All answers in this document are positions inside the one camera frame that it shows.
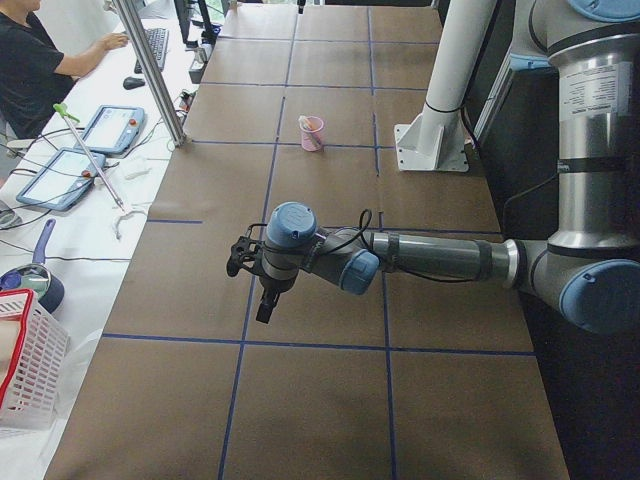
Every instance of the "plastic basket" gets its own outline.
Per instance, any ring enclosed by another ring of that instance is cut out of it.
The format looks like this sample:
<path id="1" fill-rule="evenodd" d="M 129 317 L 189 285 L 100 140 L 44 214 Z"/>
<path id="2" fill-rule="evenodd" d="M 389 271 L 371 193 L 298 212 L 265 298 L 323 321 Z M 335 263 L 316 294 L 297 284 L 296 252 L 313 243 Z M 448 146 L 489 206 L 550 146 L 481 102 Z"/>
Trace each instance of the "plastic basket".
<path id="1" fill-rule="evenodd" d="M 32 290 L 0 292 L 0 322 L 6 321 L 19 322 L 19 330 L 7 373 L 0 377 L 0 435 L 46 429 L 69 335 Z"/>

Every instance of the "black shirt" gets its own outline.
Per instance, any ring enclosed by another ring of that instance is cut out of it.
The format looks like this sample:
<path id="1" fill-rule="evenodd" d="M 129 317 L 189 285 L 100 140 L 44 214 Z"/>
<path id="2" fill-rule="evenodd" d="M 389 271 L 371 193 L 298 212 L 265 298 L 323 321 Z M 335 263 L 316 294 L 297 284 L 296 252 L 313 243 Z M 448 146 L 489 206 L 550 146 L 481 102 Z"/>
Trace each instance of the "black shirt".
<path id="1" fill-rule="evenodd" d="M 67 96 L 74 81 L 54 73 L 58 51 L 33 13 L 31 28 L 0 13 L 0 110 L 18 138 L 34 138 L 53 115 L 53 104 Z"/>

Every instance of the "saucepan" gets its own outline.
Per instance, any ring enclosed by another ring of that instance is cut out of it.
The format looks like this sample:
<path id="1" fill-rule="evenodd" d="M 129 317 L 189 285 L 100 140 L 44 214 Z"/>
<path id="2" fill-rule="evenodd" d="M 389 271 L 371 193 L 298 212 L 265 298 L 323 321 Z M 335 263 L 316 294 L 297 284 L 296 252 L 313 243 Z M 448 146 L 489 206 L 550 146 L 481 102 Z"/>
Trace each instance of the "saucepan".
<path id="1" fill-rule="evenodd" d="M 56 221 L 53 218 L 45 223 L 33 251 L 31 263 L 14 268 L 0 277 L 2 290 L 29 288 L 35 292 L 38 302 L 49 313 L 58 308 L 64 297 L 64 285 L 44 266 L 45 248 L 55 224 Z"/>

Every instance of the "person's arm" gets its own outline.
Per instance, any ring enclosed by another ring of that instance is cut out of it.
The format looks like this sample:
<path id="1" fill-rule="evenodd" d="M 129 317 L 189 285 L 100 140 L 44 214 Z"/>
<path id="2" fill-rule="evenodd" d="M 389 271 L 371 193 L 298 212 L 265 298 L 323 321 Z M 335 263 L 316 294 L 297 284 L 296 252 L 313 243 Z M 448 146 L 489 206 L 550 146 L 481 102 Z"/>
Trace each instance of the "person's arm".
<path id="1" fill-rule="evenodd" d="M 110 50 L 124 47 L 128 41 L 123 33 L 105 35 L 79 55 L 65 54 L 54 71 L 61 75 L 84 77 L 100 64 Z"/>

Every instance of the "computer mouse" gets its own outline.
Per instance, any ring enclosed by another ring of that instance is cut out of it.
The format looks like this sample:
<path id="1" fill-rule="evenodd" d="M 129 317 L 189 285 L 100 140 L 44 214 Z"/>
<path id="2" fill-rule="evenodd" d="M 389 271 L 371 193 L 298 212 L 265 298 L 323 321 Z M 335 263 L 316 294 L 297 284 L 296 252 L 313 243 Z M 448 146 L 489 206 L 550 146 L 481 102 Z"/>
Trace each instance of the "computer mouse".
<path id="1" fill-rule="evenodd" d="M 143 78 L 136 78 L 136 77 L 127 77 L 124 79 L 124 82 L 122 82 L 122 86 L 124 87 L 125 90 L 138 88 L 143 86 L 144 84 L 145 84 L 145 81 Z"/>

